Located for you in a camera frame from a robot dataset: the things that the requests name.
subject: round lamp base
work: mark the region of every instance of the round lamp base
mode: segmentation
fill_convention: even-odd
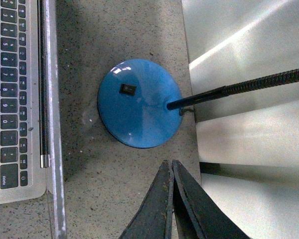
[[[142,59],[122,62],[102,81],[98,108],[103,124],[120,142],[151,148],[168,141],[178,130],[179,109],[167,103],[181,99],[173,77],[158,64]]]

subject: silver laptop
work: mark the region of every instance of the silver laptop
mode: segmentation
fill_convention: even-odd
[[[0,0],[0,204],[54,195],[65,233],[54,0]]]

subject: metal panel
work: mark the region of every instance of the metal panel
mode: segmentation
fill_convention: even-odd
[[[299,0],[183,0],[193,94],[299,68]],[[299,83],[196,106],[196,121],[299,100]]]
[[[299,101],[197,124],[200,161],[299,168]]]
[[[45,40],[46,40],[46,76],[49,121],[49,148],[52,163],[53,207],[55,237],[65,239],[66,218],[64,207],[64,185],[59,110],[59,84],[57,65],[57,40],[55,1],[44,1]]]

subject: metal rod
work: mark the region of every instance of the metal rod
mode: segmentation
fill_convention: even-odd
[[[167,104],[168,110],[175,110],[186,106],[195,105],[205,101],[211,101],[234,94],[260,90],[264,88],[286,85],[299,82],[299,69],[281,72],[274,75],[256,78],[250,81],[244,81],[230,86],[223,86],[211,91],[190,96],[178,101]]]

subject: stainless steel surface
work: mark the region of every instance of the stainless steel surface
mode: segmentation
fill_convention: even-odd
[[[193,94],[299,68],[299,0],[183,0]],[[299,100],[299,83],[196,105],[196,121]]]
[[[27,132],[28,139],[28,186],[11,189],[0,189],[0,204],[37,198],[44,194],[45,169],[40,168],[39,141],[39,91],[38,91],[38,27],[37,1],[29,0],[26,5],[26,54],[27,54]]]
[[[45,42],[47,47],[46,76],[48,88],[49,149],[52,163],[55,237],[58,239],[65,239],[67,238],[67,235],[60,131],[55,1],[45,0],[43,5]]]
[[[299,168],[299,101],[199,122],[200,161]]]

